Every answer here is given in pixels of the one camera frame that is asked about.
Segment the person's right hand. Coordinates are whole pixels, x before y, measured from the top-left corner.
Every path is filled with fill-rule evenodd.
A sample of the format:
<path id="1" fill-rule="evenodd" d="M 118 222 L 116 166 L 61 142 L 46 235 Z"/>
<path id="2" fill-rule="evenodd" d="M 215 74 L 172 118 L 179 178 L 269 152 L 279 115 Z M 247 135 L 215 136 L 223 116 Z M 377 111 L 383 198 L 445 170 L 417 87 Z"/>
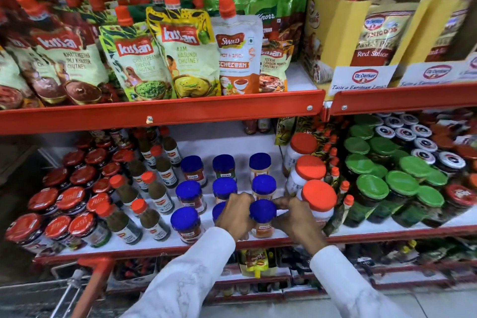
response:
<path id="1" fill-rule="evenodd" d="M 311 256 L 327 246 L 308 203 L 300 199 L 298 213 L 283 213 L 275 217 L 272 226 L 283 231 L 294 243 L 302 245 Z"/>

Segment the person's left hand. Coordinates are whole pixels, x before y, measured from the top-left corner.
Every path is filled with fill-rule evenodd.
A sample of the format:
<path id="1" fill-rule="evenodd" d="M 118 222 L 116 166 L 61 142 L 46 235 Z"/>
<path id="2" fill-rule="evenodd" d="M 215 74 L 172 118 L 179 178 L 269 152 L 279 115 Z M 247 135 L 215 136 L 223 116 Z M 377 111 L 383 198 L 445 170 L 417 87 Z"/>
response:
<path id="1" fill-rule="evenodd" d="M 249 214 L 232 214 L 228 212 L 228 201 L 215 222 L 215 226 L 228 232 L 235 242 L 244 237 L 254 227 L 254 221 Z"/>

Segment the single blue-lid spice jar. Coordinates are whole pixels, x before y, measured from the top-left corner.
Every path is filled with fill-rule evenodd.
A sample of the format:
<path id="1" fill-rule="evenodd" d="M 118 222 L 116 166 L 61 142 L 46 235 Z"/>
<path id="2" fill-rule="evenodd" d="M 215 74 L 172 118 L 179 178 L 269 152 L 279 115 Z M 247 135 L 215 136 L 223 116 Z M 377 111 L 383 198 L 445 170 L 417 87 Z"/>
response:
<path id="1" fill-rule="evenodd" d="M 250 204 L 249 216 L 254 221 L 252 235 L 257 239 L 268 239 L 273 236 L 272 221 L 277 216 L 277 206 L 272 200 L 259 199 Z"/>

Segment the person's left forearm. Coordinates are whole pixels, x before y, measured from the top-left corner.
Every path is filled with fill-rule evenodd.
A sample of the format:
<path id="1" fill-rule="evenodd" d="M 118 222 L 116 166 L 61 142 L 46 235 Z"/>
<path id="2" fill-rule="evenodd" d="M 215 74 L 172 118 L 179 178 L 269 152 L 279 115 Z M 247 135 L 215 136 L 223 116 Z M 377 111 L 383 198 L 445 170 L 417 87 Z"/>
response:
<path id="1" fill-rule="evenodd" d="M 248 224 L 208 229 L 186 253 L 169 262 L 143 296 L 118 318 L 198 318 Z"/>

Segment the person's right forearm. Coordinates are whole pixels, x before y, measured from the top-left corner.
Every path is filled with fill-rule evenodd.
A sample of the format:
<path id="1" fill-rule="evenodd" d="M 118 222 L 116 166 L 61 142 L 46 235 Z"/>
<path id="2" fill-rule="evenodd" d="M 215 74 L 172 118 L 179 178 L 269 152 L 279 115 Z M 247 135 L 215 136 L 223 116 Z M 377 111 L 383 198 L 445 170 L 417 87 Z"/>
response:
<path id="1" fill-rule="evenodd" d="M 375 290 L 335 246 L 312 250 L 310 269 L 342 318 L 412 318 Z"/>

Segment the white jar orange lid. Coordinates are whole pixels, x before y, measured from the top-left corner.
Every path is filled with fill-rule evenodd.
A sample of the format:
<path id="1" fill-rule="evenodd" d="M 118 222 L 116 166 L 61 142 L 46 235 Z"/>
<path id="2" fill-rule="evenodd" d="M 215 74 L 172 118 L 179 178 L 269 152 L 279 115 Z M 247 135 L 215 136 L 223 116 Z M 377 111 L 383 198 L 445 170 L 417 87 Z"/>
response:
<path id="1" fill-rule="evenodd" d="M 305 155 L 311 155 L 318 148 L 319 142 L 313 134 L 298 132 L 295 133 L 286 147 L 282 171 L 288 177 L 297 160 Z"/>
<path id="2" fill-rule="evenodd" d="M 298 158 L 287 178 L 284 196 L 300 196 L 308 181 L 324 181 L 325 175 L 326 165 L 319 157 L 305 155 Z"/>
<path id="3" fill-rule="evenodd" d="M 334 189 L 321 180 L 310 180 L 298 192 L 298 198 L 308 203 L 320 228 L 324 228 L 334 214 L 337 194 Z"/>

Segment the group of blue-lid jars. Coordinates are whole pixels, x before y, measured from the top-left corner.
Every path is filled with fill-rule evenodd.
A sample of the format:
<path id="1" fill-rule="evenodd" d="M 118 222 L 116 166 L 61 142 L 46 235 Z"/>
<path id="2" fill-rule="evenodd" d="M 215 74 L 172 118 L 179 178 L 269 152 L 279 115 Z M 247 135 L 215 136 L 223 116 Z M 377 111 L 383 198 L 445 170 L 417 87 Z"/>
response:
<path id="1" fill-rule="evenodd" d="M 212 214 L 213 220 L 216 221 L 230 195 L 239 192 L 234 158 L 228 154 L 218 155 L 213 159 L 212 165 L 216 176 L 212 184 L 215 199 Z M 248 166 L 255 200 L 272 200 L 277 183 L 270 175 L 271 156 L 265 152 L 255 153 L 250 157 Z M 176 187 L 176 195 L 182 207 L 172 214 L 170 223 L 184 243 L 193 244 L 204 231 L 200 214 L 206 212 L 202 190 L 205 176 L 202 160 L 196 155 L 184 158 L 181 167 L 186 180 Z"/>

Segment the yellow sauce bottle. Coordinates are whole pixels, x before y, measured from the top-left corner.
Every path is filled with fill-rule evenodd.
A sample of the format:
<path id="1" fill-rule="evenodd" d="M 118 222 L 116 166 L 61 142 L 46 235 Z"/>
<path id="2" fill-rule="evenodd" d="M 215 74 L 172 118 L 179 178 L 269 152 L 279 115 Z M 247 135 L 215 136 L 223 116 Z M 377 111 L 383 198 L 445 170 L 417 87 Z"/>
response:
<path id="1" fill-rule="evenodd" d="M 243 276 L 259 279 L 269 269 L 269 259 L 265 248 L 240 250 L 239 267 Z"/>

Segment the row of small orange-cap bottles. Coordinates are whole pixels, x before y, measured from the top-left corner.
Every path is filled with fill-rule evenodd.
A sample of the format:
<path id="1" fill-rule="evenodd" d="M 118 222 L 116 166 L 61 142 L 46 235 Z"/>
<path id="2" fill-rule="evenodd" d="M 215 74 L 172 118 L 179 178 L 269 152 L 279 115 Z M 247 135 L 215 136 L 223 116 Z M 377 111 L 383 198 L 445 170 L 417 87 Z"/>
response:
<path id="1" fill-rule="evenodd" d="M 323 227 L 323 233 L 327 237 L 336 233 L 340 229 L 350 215 L 351 208 L 355 205 L 354 196 L 349 194 L 350 183 L 346 179 L 343 179 L 338 166 L 339 162 L 340 159 L 337 155 L 332 156 L 329 159 L 329 174 L 327 181 L 331 186 L 331 201 L 334 205 L 331 209 L 331 217 Z"/>

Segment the yellow green packet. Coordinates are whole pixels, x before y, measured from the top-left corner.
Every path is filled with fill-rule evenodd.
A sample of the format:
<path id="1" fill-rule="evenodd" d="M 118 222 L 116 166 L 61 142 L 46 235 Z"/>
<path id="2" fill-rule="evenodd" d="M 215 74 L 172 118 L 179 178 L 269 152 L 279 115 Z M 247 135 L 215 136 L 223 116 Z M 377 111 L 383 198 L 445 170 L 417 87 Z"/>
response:
<path id="1" fill-rule="evenodd" d="M 281 117 L 277 120 L 275 145 L 286 146 L 294 133 L 296 117 Z"/>

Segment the group of orange-cap brown bottles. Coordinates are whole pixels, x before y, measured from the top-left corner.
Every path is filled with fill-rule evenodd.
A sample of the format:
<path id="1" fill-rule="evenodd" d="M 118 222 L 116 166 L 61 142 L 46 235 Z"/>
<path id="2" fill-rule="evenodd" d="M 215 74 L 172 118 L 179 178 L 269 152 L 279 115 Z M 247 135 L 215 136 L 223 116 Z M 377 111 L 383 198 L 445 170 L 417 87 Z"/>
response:
<path id="1" fill-rule="evenodd" d="M 145 232 L 158 242 L 167 240 L 171 234 L 170 226 L 162 215 L 174 211 L 174 202 L 153 171 L 147 170 L 140 178 L 148 188 L 148 199 L 129 185 L 125 177 L 116 174 L 109 181 L 120 196 L 123 210 L 119 211 L 106 203 L 100 203 L 96 208 L 96 213 L 106 220 L 109 229 L 129 245 L 137 244 Z"/>

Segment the group of green-lid jars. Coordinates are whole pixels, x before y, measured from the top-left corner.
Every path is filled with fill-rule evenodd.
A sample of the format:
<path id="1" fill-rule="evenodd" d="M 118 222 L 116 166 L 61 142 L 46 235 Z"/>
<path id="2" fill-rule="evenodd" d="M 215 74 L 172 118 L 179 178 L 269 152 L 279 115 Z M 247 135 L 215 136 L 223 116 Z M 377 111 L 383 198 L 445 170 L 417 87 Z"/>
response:
<path id="1" fill-rule="evenodd" d="M 441 192 L 426 182 L 444 182 L 444 176 L 413 156 L 402 158 L 398 168 L 373 160 L 369 143 L 373 127 L 380 122 L 376 114 L 342 117 L 335 122 L 342 177 L 349 181 L 355 198 L 344 225 L 355 228 L 365 221 L 379 225 L 392 219 L 403 228 L 411 228 L 444 204 Z"/>

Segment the row of dark bottles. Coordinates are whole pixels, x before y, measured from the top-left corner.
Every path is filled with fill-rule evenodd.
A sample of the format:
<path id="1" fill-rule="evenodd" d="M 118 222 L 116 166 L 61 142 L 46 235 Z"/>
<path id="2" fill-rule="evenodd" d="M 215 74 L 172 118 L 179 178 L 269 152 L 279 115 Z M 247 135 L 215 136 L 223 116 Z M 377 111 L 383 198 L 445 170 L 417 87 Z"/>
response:
<path id="1" fill-rule="evenodd" d="M 477 236 L 338 244 L 337 248 L 372 284 L 389 284 L 395 273 L 417 273 L 420 280 L 477 280 Z M 261 278 L 242 275 L 239 252 L 227 261 L 209 297 L 270 293 L 309 286 L 323 291 L 312 277 L 311 255 L 301 246 L 266 249 L 269 269 Z M 106 285 L 106 292 L 145 291 L 152 279 L 174 259 L 160 256 L 119 260 Z"/>

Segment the orange chutney pouch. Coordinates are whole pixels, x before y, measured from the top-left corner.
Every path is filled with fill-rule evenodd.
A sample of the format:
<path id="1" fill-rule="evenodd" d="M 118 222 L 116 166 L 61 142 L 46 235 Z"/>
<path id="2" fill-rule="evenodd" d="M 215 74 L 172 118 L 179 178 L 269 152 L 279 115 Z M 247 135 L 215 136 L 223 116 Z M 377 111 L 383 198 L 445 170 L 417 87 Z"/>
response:
<path id="1" fill-rule="evenodd" d="M 269 40 L 261 50 L 259 92 L 287 92 L 286 71 L 293 56 L 292 40 Z"/>

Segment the white shelf label card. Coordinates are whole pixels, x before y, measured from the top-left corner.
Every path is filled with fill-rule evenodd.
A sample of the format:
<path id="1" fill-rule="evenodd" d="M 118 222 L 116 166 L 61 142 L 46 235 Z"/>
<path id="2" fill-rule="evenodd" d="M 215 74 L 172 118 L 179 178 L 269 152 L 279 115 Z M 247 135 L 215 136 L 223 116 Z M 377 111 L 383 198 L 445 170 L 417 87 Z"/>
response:
<path id="1" fill-rule="evenodd" d="M 397 87 L 427 86 L 454 82 L 465 61 L 440 61 L 413 63 L 399 69 L 402 76 Z"/>
<path id="2" fill-rule="evenodd" d="M 327 95 L 338 92 L 387 88 L 397 65 L 380 67 L 336 67 Z"/>

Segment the white orange sauce spout pouch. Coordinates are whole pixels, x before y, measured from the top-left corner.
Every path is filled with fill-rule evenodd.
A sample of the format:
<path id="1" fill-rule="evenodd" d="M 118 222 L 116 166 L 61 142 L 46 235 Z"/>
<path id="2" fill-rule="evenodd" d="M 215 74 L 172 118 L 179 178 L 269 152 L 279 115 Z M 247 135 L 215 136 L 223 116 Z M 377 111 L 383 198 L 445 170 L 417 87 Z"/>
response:
<path id="1" fill-rule="evenodd" d="M 263 22 L 257 15 L 237 14 L 234 0 L 218 0 L 212 17 L 218 43 L 219 81 L 223 96 L 259 93 Z"/>

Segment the group of black-white-lid jars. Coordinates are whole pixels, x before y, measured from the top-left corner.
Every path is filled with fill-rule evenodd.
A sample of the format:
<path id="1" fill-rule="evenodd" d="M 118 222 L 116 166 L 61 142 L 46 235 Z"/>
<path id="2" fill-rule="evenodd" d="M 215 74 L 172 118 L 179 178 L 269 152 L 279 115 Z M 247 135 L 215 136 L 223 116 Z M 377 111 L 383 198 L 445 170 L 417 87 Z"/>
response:
<path id="1" fill-rule="evenodd" d="M 398 168 L 402 158 L 413 156 L 449 177 L 467 168 L 463 152 L 457 151 L 444 126 L 426 124 L 424 118 L 409 112 L 375 116 L 380 122 L 373 127 L 374 136 L 369 143 L 373 160 Z"/>

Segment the yellow chutney spout pouch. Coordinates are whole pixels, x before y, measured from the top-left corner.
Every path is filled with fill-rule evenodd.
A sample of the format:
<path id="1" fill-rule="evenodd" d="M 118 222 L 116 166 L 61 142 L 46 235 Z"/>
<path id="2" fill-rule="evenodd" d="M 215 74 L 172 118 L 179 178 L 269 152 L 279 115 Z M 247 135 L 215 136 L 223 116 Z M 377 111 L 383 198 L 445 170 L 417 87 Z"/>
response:
<path id="1" fill-rule="evenodd" d="M 208 12 L 164 0 L 164 7 L 146 8 L 146 21 L 177 98 L 221 96 L 220 52 Z"/>

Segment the group of red-lid dark jars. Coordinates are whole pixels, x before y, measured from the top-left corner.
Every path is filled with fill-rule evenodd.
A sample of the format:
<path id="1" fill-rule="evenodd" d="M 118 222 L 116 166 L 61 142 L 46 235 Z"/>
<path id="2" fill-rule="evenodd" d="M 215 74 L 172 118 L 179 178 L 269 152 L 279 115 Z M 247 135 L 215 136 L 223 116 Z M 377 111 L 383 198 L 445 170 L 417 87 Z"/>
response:
<path id="1" fill-rule="evenodd" d="M 430 128 L 437 147 L 432 167 L 444 176 L 444 182 L 426 180 L 444 197 L 440 210 L 422 221 L 437 228 L 477 206 L 477 112 L 422 112 L 419 121 Z"/>

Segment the green chutney spout pouch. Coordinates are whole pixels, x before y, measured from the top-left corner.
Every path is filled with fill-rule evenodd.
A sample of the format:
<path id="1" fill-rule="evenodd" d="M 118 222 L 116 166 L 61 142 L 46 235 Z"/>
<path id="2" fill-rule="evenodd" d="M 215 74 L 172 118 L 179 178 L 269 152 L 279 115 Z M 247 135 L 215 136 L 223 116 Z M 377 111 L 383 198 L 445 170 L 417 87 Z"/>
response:
<path id="1" fill-rule="evenodd" d="M 115 14 L 115 24 L 99 27 L 99 40 L 127 100 L 176 99 L 163 52 L 146 20 L 135 22 L 125 5 L 115 8 Z"/>

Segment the yellow display carton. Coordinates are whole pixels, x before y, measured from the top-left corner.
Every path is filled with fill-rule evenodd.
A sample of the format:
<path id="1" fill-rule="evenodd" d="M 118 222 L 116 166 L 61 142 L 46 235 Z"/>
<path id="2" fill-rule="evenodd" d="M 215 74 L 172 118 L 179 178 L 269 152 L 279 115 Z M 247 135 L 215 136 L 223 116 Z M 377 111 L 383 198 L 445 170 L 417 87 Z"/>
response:
<path id="1" fill-rule="evenodd" d="M 402 72 L 399 72 L 400 68 L 413 63 L 425 62 L 427 55 L 459 2 L 460 0 L 430 0 L 426 12 L 416 27 L 405 53 L 401 58 L 400 64 L 396 69 L 393 77 L 393 86 L 397 87 L 397 83 L 402 76 Z M 464 61 L 463 56 L 451 57 L 448 56 L 447 53 L 445 56 L 448 58 L 447 61 Z"/>
<path id="2" fill-rule="evenodd" d="M 389 65 L 400 64 L 430 0 L 308 0 L 302 48 L 303 66 L 325 101 L 336 67 L 350 67 L 366 16 L 377 7 L 410 8 L 415 13 L 402 33 Z"/>

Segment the beige pasta sauce pouch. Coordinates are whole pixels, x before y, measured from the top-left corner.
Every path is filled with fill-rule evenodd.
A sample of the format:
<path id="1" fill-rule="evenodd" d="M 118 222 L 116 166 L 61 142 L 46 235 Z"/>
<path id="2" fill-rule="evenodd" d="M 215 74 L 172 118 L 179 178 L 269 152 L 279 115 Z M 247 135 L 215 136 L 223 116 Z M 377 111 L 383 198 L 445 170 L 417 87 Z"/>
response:
<path id="1" fill-rule="evenodd" d="M 448 60 L 445 55 L 467 17 L 470 3 L 470 0 L 460 0 L 427 55 L 425 62 L 441 62 Z"/>
<path id="2" fill-rule="evenodd" d="M 402 33 L 415 11 L 410 8 L 377 7 L 365 18 L 350 62 L 351 67 L 389 65 L 400 43 Z"/>

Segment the row of green soup packets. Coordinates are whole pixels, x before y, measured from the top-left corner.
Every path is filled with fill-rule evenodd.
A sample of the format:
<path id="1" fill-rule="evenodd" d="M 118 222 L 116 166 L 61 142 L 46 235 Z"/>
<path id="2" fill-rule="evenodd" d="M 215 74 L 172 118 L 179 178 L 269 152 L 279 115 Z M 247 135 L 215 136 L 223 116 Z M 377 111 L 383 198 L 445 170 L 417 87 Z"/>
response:
<path id="1" fill-rule="evenodd" d="M 270 34 L 276 33 L 278 40 L 293 42 L 291 61 L 297 61 L 307 0 L 233 1 L 238 14 L 257 15 L 262 20 L 263 45 L 268 45 Z"/>

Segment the row of brown chutney pouches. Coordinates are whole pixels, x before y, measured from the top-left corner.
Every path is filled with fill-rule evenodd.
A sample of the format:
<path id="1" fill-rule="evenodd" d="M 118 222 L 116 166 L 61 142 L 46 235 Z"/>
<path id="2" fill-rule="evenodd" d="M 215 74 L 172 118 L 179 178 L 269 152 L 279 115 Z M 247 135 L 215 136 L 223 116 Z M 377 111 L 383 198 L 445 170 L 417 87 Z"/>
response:
<path id="1" fill-rule="evenodd" d="M 119 101 L 81 0 L 0 0 L 0 109 Z"/>

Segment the red shelf rail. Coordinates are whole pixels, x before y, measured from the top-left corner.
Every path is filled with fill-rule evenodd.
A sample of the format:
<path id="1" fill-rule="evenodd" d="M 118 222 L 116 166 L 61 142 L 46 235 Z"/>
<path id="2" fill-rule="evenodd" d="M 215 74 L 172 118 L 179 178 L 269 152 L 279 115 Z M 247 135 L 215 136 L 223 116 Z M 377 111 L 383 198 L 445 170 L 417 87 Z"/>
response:
<path id="1" fill-rule="evenodd" d="M 323 90 L 0 111 L 0 136 L 316 115 Z"/>
<path id="2" fill-rule="evenodd" d="M 477 233 L 477 225 L 456 225 L 456 226 L 441 226 L 439 228 L 417 229 L 417 230 L 402 230 L 395 232 L 378 232 L 368 234 L 355 234 L 344 236 L 331 236 L 327 238 L 329 243 L 372 243 L 381 241 L 396 241 L 404 240 L 405 238 L 435 238 L 435 237 L 450 237 L 450 236 L 468 236 Z M 255 249 L 255 248 L 277 248 L 293 245 L 289 237 L 258 239 L 238 242 L 236 249 Z M 33 258 L 33 263 L 40 265 L 55 265 L 78 261 L 82 258 L 99 258 L 107 257 L 114 260 L 139 258 L 139 257 L 155 257 L 168 255 L 182 255 L 189 248 L 190 244 L 183 244 L 177 246 L 141 246 L 133 245 L 122 250 L 104 250 L 96 249 L 87 251 L 86 248 L 77 251 L 62 251 L 58 255 L 50 256 L 36 256 Z"/>
<path id="3" fill-rule="evenodd" d="M 330 116 L 477 106 L 477 82 L 338 92 Z"/>

